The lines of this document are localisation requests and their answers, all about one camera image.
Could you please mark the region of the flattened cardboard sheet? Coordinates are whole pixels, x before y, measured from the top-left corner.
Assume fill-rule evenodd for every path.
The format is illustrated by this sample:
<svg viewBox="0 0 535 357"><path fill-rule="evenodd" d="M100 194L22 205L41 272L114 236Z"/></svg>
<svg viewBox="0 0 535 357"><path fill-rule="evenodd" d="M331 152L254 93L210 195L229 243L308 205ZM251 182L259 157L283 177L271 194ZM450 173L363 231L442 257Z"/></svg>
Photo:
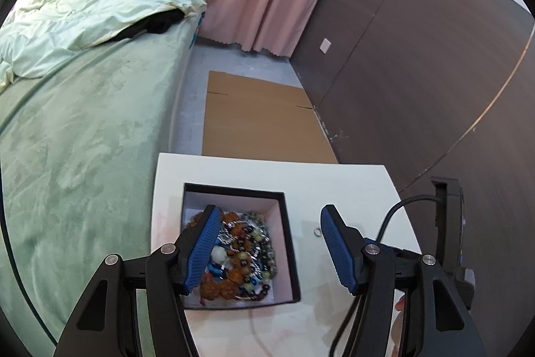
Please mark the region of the flattened cardboard sheet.
<svg viewBox="0 0 535 357"><path fill-rule="evenodd" d="M335 164L303 89L229 73L209 73L204 156Z"/></svg>

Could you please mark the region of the pale green duvet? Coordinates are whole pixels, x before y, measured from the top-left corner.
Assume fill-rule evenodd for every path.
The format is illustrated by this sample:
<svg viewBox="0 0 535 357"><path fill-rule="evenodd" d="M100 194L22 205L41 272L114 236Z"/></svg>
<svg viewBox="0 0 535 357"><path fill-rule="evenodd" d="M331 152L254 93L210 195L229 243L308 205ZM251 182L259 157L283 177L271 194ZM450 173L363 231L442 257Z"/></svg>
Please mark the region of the pale green duvet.
<svg viewBox="0 0 535 357"><path fill-rule="evenodd" d="M206 0L17 0L1 25L1 90L45 76L155 14L188 17Z"/></svg>

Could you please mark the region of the black garment on bed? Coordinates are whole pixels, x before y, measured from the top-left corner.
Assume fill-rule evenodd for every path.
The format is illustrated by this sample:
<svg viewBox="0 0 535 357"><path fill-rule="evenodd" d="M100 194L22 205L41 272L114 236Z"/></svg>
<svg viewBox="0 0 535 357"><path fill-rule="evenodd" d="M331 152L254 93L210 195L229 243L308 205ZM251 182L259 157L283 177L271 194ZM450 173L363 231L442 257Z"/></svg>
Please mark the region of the black garment on bed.
<svg viewBox="0 0 535 357"><path fill-rule="evenodd" d="M117 35L107 40L107 42L132 39L144 33L162 34L167 32L176 23L181 22L184 18L185 13L181 9L172 9L151 14L127 26Z"/></svg>

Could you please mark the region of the black jewelry box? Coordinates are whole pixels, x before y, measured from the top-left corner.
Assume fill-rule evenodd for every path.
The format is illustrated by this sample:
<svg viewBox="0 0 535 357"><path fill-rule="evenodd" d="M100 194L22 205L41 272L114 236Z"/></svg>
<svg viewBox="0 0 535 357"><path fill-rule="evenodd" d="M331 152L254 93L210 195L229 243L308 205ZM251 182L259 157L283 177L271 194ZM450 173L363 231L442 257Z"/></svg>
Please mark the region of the black jewelry box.
<svg viewBox="0 0 535 357"><path fill-rule="evenodd" d="M285 195L282 192L187 183L181 228L192 228L208 205L219 211L220 228L209 261L225 265L215 282L206 268L200 284L182 298L190 310L238 310L301 300L298 269Z"/></svg>

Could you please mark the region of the green bed sheet bed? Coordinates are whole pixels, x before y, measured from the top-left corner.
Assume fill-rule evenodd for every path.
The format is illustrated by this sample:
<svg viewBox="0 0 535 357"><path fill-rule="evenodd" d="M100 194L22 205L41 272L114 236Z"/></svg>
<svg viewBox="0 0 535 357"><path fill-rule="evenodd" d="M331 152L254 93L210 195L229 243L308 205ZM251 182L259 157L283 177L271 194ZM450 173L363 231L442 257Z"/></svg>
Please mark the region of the green bed sheet bed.
<svg viewBox="0 0 535 357"><path fill-rule="evenodd" d="M108 254L149 253L157 160L200 21L99 45L1 96L1 307L34 356L52 355Z"/></svg>

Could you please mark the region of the blue flower brooch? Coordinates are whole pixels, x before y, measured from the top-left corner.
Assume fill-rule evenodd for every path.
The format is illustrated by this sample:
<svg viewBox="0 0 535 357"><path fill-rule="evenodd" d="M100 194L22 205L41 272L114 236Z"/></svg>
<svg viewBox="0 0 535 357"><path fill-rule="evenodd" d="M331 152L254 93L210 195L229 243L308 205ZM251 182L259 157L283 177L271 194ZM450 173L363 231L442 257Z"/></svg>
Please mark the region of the blue flower brooch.
<svg viewBox="0 0 535 357"><path fill-rule="evenodd" d="M206 272L209 274L210 279L215 282L227 279L227 269L225 265L220 265L215 261L209 261L206 267Z"/></svg>

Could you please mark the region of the white wall socket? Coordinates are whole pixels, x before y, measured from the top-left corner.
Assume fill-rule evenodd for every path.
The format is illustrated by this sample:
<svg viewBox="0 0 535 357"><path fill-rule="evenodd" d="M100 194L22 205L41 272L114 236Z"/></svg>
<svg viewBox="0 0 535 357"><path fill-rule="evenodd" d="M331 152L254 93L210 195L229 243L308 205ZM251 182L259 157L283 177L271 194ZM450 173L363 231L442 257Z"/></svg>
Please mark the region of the white wall socket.
<svg viewBox="0 0 535 357"><path fill-rule="evenodd" d="M327 40L326 38L321 42L320 46L319 46L319 50L323 53L323 54L326 54L329 50L331 46L331 41Z"/></svg>

